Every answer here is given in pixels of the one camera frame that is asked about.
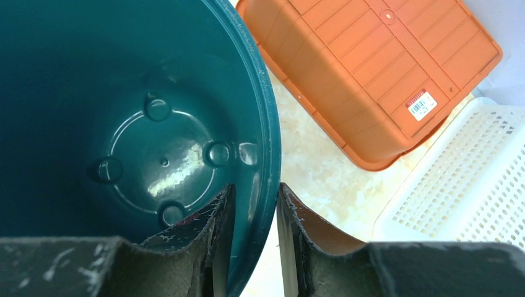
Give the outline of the teal bucket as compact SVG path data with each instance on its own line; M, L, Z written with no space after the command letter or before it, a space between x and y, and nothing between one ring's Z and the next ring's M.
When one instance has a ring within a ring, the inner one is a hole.
M233 184L240 296L280 164L271 80L230 2L1 2L1 239L141 244Z

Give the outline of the orange plastic tub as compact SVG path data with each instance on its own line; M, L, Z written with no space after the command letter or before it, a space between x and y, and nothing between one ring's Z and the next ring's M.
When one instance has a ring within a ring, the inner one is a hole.
M502 60L462 1L239 1L265 63L359 167L433 135Z

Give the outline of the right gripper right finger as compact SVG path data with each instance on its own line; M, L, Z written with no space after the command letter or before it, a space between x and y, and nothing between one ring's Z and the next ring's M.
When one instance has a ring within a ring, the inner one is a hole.
M524 253L503 243L369 242L309 209L281 183L285 296L523 296Z

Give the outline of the white perforated basket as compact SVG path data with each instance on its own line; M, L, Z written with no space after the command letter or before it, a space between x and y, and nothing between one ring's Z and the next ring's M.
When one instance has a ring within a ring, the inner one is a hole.
M524 107L471 100L373 225L375 241L524 247Z

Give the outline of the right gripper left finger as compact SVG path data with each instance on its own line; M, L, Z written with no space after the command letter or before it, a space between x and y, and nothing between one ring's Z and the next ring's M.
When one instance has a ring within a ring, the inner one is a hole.
M236 187L134 244L110 237L1 239L2 296L226 296Z

